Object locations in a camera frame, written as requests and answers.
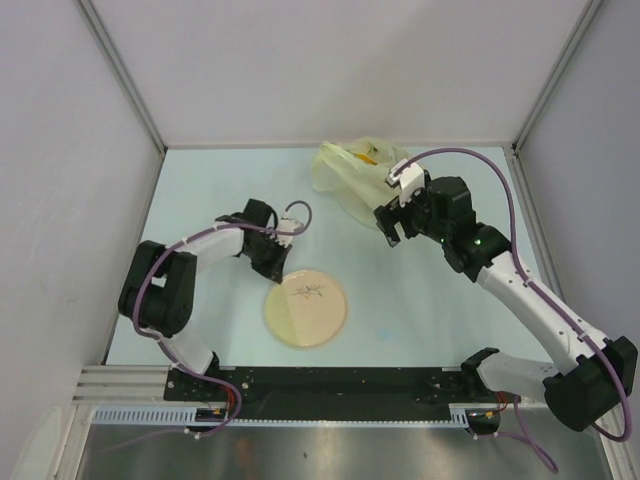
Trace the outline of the pink ceramic plate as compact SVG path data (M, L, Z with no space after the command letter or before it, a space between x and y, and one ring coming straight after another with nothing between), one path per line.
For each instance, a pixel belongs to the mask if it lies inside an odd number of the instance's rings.
M298 270L269 291L264 304L271 334L293 348L310 349L333 340L349 314L347 294L331 275Z

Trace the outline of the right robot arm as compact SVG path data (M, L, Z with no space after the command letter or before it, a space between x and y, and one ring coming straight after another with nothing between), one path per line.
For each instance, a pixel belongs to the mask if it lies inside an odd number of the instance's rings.
M571 311L521 263L499 230L476 218L471 193L459 177L427 178L408 201L375 209L390 246L418 235L437 242L450 267L502 302L542 345L550 362L486 348L462 365L463 393L484 401L495 391L545 403L571 430L581 432L630 396L636 346L616 340Z

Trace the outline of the pale green plastic bag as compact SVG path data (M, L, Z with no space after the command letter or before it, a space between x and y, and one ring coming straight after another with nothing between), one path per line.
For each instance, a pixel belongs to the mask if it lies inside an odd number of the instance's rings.
M312 186L330 195L355 220L376 230L374 210L397 195L386 183L389 171L410 157L401 146L377 137L346 143L325 141L311 162Z

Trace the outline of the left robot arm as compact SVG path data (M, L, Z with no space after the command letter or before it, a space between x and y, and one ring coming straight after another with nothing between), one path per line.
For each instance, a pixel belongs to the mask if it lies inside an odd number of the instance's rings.
M267 203L250 199L244 210L218 217L211 226L174 245L140 243L118 300L119 314L140 336L155 341L170 362L188 371L186 387L197 398L214 397L221 387L212 369L217 355L188 326L196 277L225 258L244 256L262 277L280 284L293 237L305 225L288 211L277 214Z

